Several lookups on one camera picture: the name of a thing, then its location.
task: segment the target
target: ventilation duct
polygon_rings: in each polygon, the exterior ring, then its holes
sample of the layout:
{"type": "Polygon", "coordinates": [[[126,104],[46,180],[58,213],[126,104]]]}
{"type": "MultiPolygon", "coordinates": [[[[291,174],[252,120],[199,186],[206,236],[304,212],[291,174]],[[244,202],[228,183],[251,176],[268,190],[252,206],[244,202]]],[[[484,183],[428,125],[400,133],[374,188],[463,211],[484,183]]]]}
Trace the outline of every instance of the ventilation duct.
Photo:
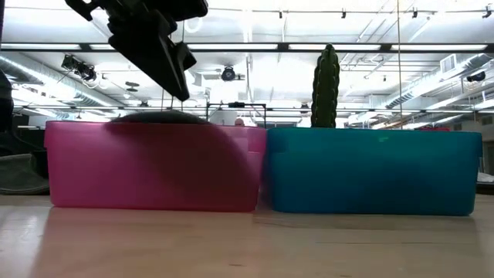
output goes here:
{"type": "MultiPolygon", "coordinates": [[[[410,85],[406,86],[402,89],[402,94],[400,95],[400,91],[391,94],[386,100],[379,105],[378,107],[374,107],[377,109],[392,109],[400,103],[404,103],[408,100],[412,100],[415,97],[419,97],[425,93],[431,92],[433,90],[438,89],[441,86],[444,86],[443,83],[446,80],[450,80],[455,77],[463,77],[469,76],[473,73],[478,72],[479,68],[484,66],[486,63],[493,59],[493,54],[477,54],[474,56],[463,56],[457,58],[457,63],[454,69],[450,69],[449,71],[443,73],[442,69],[436,69],[431,73],[415,80],[410,85]]],[[[375,112],[365,112],[362,114],[358,114],[352,116],[353,119],[350,119],[350,123],[359,123],[365,122],[375,116],[377,113],[375,112]]]]}
{"type": "Polygon", "coordinates": [[[65,100],[78,100],[79,105],[85,106],[121,106],[122,103],[104,94],[91,90],[69,76],[50,69],[41,63],[30,59],[21,53],[2,53],[0,68],[6,73],[22,73],[26,80],[42,84],[48,93],[65,100]]]}

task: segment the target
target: table surface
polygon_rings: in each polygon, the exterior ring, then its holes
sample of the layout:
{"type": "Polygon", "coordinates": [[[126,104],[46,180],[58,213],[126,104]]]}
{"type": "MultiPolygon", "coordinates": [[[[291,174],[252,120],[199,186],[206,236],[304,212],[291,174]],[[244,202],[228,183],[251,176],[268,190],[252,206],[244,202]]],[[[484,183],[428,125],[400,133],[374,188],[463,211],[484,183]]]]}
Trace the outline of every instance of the table surface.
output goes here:
{"type": "Polygon", "coordinates": [[[494,196],[471,217],[52,208],[0,196],[0,277],[494,277],[494,196]]]}

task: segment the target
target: plastic bin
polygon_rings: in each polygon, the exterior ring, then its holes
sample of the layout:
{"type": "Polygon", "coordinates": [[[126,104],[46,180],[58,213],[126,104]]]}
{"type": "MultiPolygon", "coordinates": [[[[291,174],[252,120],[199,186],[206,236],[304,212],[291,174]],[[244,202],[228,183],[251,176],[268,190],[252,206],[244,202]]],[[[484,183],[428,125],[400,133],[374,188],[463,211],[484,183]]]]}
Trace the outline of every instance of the plastic bin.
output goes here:
{"type": "Polygon", "coordinates": [[[276,211],[468,215],[482,138],[470,132],[273,128],[276,211]]]}
{"type": "Polygon", "coordinates": [[[51,121],[45,146],[55,206],[250,212],[266,130],[51,121]]]}

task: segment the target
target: teal plastic bin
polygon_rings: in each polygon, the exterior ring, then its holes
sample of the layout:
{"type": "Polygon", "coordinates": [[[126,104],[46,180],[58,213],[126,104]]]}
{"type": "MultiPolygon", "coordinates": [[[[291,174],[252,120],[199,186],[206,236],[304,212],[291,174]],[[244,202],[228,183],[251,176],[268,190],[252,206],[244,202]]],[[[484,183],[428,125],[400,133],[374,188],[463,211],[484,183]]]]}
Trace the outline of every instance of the teal plastic bin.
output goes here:
{"type": "Polygon", "coordinates": [[[481,134],[273,128],[267,142],[267,192],[276,211],[473,211],[481,134]]]}

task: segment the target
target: green cactus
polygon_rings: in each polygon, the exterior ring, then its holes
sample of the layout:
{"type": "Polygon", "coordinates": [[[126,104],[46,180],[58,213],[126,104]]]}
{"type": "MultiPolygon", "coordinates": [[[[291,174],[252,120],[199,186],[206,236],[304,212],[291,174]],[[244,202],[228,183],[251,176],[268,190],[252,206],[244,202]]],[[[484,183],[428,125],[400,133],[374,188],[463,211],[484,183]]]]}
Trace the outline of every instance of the green cactus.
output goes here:
{"type": "Polygon", "coordinates": [[[340,84],[340,64],[332,45],[327,45],[317,59],[314,70],[312,92],[312,127],[335,128],[338,104],[338,85],[340,84]]]}

